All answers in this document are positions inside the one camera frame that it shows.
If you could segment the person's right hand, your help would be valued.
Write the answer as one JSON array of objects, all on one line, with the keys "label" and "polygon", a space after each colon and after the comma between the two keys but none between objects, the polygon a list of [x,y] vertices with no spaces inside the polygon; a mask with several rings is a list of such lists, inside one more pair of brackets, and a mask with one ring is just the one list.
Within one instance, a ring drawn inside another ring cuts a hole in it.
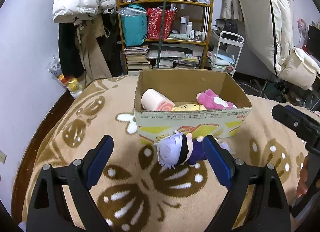
[{"label": "person's right hand", "polygon": [[296,194],[300,198],[302,195],[305,195],[308,191],[308,186],[306,181],[308,180],[308,156],[304,159],[303,167],[300,171],[300,178],[297,185]]}]

